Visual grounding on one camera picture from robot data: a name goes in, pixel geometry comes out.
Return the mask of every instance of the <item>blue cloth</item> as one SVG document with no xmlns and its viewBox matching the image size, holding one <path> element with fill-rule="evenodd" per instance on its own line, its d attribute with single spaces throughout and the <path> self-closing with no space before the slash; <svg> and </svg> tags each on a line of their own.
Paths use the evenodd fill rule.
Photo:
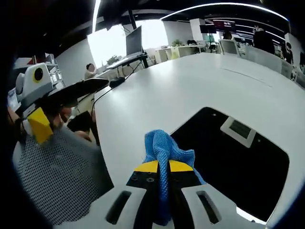
<svg viewBox="0 0 305 229">
<path fill-rule="evenodd" d="M 194 168 L 195 153 L 193 150 L 181 150 L 177 143 L 163 130 L 153 130 L 145 135 L 145 162 L 158 160 L 160 166 L 160 193 L 156 224 L 166 226 L 171 220 L 168 198 L 167 162 L 180 161 Z M 200 174 L 194 169 L 201 184 L 205 184 Z"/>
</svg>

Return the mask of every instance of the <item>black ceiling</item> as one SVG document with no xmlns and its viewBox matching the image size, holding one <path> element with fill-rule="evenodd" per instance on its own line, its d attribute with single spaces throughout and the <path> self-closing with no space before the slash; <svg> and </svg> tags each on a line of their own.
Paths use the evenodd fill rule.
<svg viewBox="0 0 305 229">
<path fill-rule="evenodd" d="M 292 28 L 297 28 L 293 31 L 301 31 L 297 36 L 302 38 L 303 27 L 298 21 L 297 13 L 295 13 L 296 5 L 292 4 L 297 0 L 290 0 L 291 4 L 289 5 L 285 4 L 284 0 L 261 1 L 263 4 L 259 0 L 101 0 L 96 30 L 109 28 L 113 24 L 129 23 L 127 9 L 133 10 L 137 20 L 145 20 L 159 19 L 171 12 L 200 4 L 242 2 L 260 5 L 284 15 L 290 20 Z M 36 28 L 31 30 L 32 35 L 29 41 L 23 44 L 19 56 L 30 56 L 37 52 L 48 52 L 57 56 L 85 39 L 92 32 L 94 4 L 95 0 L 48 0 L 44 5 L 45 10 L 39 14 L 40 18 L 37 19 Z M 196 8 L 173 15 L 165 20 L 177 21 L 192 18 L 234 18 L 232 21 L 241 18 L 272 25 L 283 30 L 284 33 L 289 31 L 288 23 L 284 19 L 261 10 L 242 6 L 223 5 Z M 254 25 L 253 22 L 238 21 L 243 25 Z M 282 32 L 279 30 L 269 26 L 266 26 L 266 29 L 282 36 Z"/>
</svg>

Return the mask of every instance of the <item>blue microfiber towel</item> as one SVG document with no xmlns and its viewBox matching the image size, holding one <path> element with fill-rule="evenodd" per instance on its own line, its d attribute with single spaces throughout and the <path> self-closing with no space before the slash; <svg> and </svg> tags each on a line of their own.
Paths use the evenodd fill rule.
<svg viewBox="0 0 305 229">
<path fill-rule="evenodd" d="M 171 220 L 168 199 L 167 162 L 180 161 L 194 168 L 195 153 L 191 150 L 181 150 L 177 143 L 163 130 L 153 130 L 145 135 L 146 158 L 143 163 L 158 160 L 160 166 L 159 209 L 156 224 L 166 226 Z M 201 184 L 206 184 L 200 174 L 194 169 Z"/>
</svg>

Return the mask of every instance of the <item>white wall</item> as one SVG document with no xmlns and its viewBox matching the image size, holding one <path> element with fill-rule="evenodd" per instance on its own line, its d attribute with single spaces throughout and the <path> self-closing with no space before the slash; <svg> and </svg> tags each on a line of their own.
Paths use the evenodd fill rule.
<svg viewBox="0 0 305 229">
<path fill-rule="evenodd" d="M 70 47 L 55 59 L 66 86 L 84 79 L 86 65 L 94 64 L 87 39 Z"/>
<path fill-rule="evenodd" d="M 188 40 L 193 40 L 191 24 L 187 22 L 164 21 L 164 27 L 169 45 L 174 40 L 180 40 L 187 44 Z"/>
<path fill-rule="evenodd" d="M 291 44 L 291 51 L 294 57 L 294 65 L 300 66 L 300 53 L 304 53 L 300 41 L 290 33 L 285 35 L 285 41 Z"/>
</svg>

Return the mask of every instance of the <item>black rectangular cutout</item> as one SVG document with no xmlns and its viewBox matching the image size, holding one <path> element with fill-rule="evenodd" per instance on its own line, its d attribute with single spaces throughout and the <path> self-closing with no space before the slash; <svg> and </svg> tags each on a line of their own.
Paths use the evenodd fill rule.
<svg viewBox="0 0 305 229">
<path fill-rule="evenodd" d="M 247 138 L 251 131 L 249 127 L 236 120 L 233 121 L 232 125 L 230 126 L 230 129 L 238 133 L 243 138 Z"/>
<path fill-rule="evenodd" d="M 209 220 L 211 223 L 215 224 L 218 223 L 219 220 L 215 214 L 215 212 L 212 209 L 212 206 L 210 205 L 209 201 L 207 200 L 206 196 L 204 194 L 198 194 L 198 197 L 200 201 L 203 204 L 203 207 L 206 210 L 206 213 L 208 214 Z"/>
<path fill-rule="evenodd" d="M 112 205 L 112 207 L 110 208 L 110 210 L 106 216 L 107 222 L 109 222 L 113 225 L 117 224 L 119 217 L 121 215 L 121 212 L 131 194 L 132 194 L 131 192 L 123 191 L 119 195 L 119 197 L 116 199 L 116 201 L 114 202 L 114 204 Z"/>
</svg>

